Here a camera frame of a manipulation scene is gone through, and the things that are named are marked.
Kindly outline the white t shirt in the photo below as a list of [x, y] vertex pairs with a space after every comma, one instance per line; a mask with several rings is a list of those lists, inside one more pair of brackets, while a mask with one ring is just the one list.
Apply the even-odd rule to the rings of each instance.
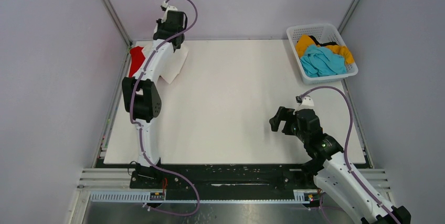
[[143, 73], [141, 80], [157, 83], [159, 77], [162, 77], [164, 81], [171, 84], [179, 75], [188, 56], [188, 48], [184, 49], [181, 46], [180, 49], [174, 49], [171, 42], [166, 42], [158, 48], [161, 42], [163, 40], [155, 40], [142, 49], [145, 60], [135, 74], [136, 78]]

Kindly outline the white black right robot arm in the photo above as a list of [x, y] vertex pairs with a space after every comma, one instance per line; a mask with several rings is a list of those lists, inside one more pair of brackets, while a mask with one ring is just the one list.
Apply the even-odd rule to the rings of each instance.
[[328, 194], [355, 223], [410, 223], [411, 214], [385, 199], [344, 157], [335, 138], [323, 132], [312, 109], [279, 107], [269, 123], [272, 131], [284, 122], [282, 133], [296, 136], [311, 157], [304, 163], [301, 181], [305, 187]]

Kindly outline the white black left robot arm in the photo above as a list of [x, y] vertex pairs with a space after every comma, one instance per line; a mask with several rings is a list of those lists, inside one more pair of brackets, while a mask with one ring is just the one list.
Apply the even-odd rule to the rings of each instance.
[[181, 47], [187, 21], [184, 12], [167, 8], [156, 22], [152, 47], [142, 49], [145, 59], [141, 66], [131, 77], [122, 80], [125, 110], [137, 130], [139, 156], [135, 176], [142, 177], [151, 188], [158, 187], [163, 180], [156, 144], [156, 118], [161, 112], [162, 100], [156, 83], [168, 60]]

